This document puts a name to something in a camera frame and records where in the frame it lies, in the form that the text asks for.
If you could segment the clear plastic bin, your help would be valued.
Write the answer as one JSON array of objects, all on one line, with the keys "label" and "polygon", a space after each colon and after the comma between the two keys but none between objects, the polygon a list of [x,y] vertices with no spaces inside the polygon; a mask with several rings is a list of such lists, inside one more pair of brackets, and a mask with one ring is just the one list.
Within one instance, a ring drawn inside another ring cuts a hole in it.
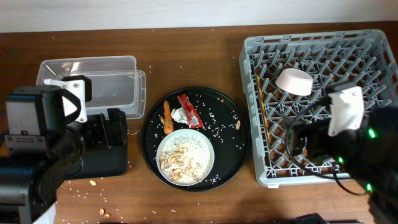
[{"label": "clear plastic bin", "polygon": [[45,60],[41,63],[36,84],[44,80],[62,80],[83,75],[91,80],[92,99],[86,103],[88,115],[107,114],[119,108],[127,119],[141,119],[146,105],[146,75],[137,69],[131,55]]}]

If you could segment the orange carrot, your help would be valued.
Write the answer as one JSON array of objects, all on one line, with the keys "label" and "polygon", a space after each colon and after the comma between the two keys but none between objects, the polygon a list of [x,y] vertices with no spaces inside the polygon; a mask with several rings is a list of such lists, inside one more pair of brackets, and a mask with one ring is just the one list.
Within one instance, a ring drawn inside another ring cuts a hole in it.
[{"label": "orange carrot", "polygon": [[167,100],[164,101],[164,133],[170,134],[174,131],[174,126],[172,122],[170,105]]}]

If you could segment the white tissue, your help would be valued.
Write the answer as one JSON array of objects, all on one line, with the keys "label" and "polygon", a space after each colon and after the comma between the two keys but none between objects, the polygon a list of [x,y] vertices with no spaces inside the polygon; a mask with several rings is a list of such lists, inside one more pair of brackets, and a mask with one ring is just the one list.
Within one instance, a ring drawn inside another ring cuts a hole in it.
[{"label": "white tissue", "polygon": [[185,114],[185,111],[182,107],[178,109],[173,109],[171,111],[171,116],[175,122],[189,125],[187,115]]}]

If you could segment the wooden chopstick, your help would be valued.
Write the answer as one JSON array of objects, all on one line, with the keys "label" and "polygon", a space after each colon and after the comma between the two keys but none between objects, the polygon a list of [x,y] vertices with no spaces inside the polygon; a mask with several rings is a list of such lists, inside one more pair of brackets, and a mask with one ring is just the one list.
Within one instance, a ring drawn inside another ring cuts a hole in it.
[{"label": "wooden chopstick", "polygon": [[260,106],[261,106],[261,113],[262,113],[262,117],[264,120],[264,127],[265,127],[265,131],[266,131],[266,141],[267,141],[267,143],[270,143],[271,138],[270,138],[270,134],[269,134],[266,110],[265,110],[265,105],[264,105],[264,100],[263,100],[264,97],[263,97],[263,93],[262,93],[262,89],[261,89],[259,75],[256,75],[256,84],[257,84],[259,101],[260,101]]}]

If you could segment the grey plate with rice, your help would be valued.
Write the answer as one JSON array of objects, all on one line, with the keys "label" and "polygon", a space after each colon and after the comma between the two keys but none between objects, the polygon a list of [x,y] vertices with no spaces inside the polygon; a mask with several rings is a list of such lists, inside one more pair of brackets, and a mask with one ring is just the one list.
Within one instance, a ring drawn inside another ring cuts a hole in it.
[{"label": "grey plate with rice", "polygon": [[190,187],[204,181],[210,174],[215,163],[215,151],[201,132],[179,129],[161,140],[155,161],[167,183]]}]

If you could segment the red snack wrapper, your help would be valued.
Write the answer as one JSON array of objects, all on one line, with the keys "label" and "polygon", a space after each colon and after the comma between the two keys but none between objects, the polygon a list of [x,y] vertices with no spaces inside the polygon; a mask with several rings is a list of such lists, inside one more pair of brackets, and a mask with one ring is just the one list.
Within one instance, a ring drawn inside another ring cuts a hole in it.
[{"label": "red snack wrapper", "polygon": [[196,109],[188,99],[188,96],[186,94],[179,95],[177,99],[178,102],[181,104],[184,113],[188,119],[189,128],[203,128],[203,122],[200,119]]}]

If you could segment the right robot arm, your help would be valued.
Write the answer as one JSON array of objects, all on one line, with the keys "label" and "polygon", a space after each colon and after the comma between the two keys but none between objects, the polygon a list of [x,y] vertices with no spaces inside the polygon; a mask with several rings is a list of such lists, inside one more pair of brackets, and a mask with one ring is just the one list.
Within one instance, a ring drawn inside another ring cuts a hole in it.
[{"label": "right robot arm", "polygon": [[287,152],[306,150],[311,162],[332,158],[369,194],[376,223],[397,223],[397,107],[367,114],[360,128],[328,135],[329,119],[294,124],[287,131]]}]

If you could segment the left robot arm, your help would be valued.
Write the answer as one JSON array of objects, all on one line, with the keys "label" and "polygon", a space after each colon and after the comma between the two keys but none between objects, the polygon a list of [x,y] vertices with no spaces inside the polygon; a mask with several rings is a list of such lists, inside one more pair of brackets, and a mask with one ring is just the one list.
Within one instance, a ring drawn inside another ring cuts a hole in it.
[{"label": "left robot arm", "polygon": [[53,223],[65,180],[126,171],[126,115],[117,108],[78,122],[80,100],[56,85],[14,90],[6,101],[8,154],[1,158],[1,222]]}]

